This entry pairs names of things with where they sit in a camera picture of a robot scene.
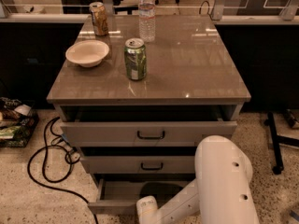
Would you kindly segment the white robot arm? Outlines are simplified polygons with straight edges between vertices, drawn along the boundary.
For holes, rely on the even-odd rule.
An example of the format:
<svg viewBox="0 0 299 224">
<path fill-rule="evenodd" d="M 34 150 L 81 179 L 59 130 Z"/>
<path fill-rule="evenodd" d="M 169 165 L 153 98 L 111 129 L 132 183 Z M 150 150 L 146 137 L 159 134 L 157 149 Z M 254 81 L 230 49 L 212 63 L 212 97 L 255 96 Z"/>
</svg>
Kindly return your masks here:
<svg viewBox="0 0 299 224">
<path fill-rule="evenodd" d="M 202 224 L 260 224 L 249 188 L 253 168 L 231 140 L 211 135 L 194 156 L 195 179 L 163 206 L 152 196 L 137 201 L 139 224 L 177 224 L 200 214 Z"/>
</svg>

